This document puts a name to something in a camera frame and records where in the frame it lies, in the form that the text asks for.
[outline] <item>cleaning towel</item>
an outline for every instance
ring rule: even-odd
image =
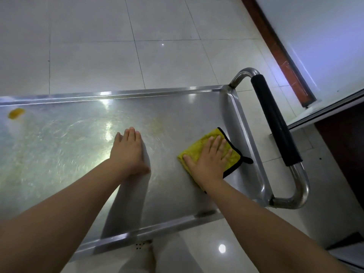
[[[252,164],[253,163],[253,160],[251,158],[244,157],[241,154],[241,152],[231,144],[231,142],[229,141],[229,139],[227,138],[227,136],[225,135],[225,133],[222,131],[222,129],[218,127],[216,129],[212,130],[210,133],[208,133],[205,136],[203,136],[201,139],[199,139],[197,142],[195,142],[189,148],[187,148],[184,151],[182,151],[177,156],[178,160],[181,162],[181,164],[183,165],[184,169],[189,174],[191,174],[191,172],[190,172],[190,170],[188,169],[186,163],[183,160],[183,155],[185,155],[185,154],[189,155],[192,158],[192,160],[196,163],[197,160],[198,160],[198,158],[200,157],[200,154],[202,152],[203,146],[205,145],[205,143],[207,142],[207,140],[210,137],[214,137],[214,139],[215,139],[219,135],[222,138],[225,138],[226,139],[226,142],[227,142],[226,145],[225,145],[225,150],[224,150],[224,154],[223,155],[225,156],[226,153],[229,151],[230,148],[233,149],[233,152],[231,154],[231,157],[230,157],[229,161],[226,164],[223,178],[225,178],[226,176],[228,176],[235,169],[239,168],[239,166],[242,164],[242,162],[245,162],[247,164]]]

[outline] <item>person's left arm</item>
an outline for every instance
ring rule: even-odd
[[[150,171],[142,157],[138,131],[117,133],[109,159],[0,226],[0,272],[60,272],[120,183]]]

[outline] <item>person's left hand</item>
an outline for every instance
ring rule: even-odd
[[[122,136],[116,133],[110,153],[114,166],[126,171],[127,175],[147,174],[150,168],[143,162],[142,136],[133,127],[125,129]]]

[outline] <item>white wall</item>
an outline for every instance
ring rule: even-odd
[[[364,0],[257,0],[318,99],[313,110],[364,88]]]

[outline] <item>curved metal tube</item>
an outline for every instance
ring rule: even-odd
[[[289,170],[293,176],[296,190],[290,198],[274,197],[273,195],[269,204],[274,208],[298,209],[301,208],[307,201],[310,193],[310,184],[302,163],[289,166]]]
[[[241,70],[237,75],[233,78],[233,80],[230,82],[229,86],[233,89],[235,89],[239,83],[245,78],[245,77],[254,77],[255,75],[258,75],[259,72],[254,68],[244,68]]]
[[[259,72],[254,68],[245,68],[241,70],[230,82],[229,86],[233,89],[235,89],[239,83],[245,78],[245,77],[254,77],[256,75],[259,75]],[[263,88],[255,88],[254,90],[263,90]],[[289,198],[280,198],[275,197],[272,194],[271,199],[269,200],[269,205],[274,208],[283,208],[283,209],[298,209],[302,207],[308,198],[309,192],[310,192],[310,185],[309,180],[306,174],[305,169],[303,168],[302,163],[296,163],[292,166],[289,166],[289,170],[291,171],[291,174],[294,179],[294,183],[296,185],[296,190],[292,197]]]

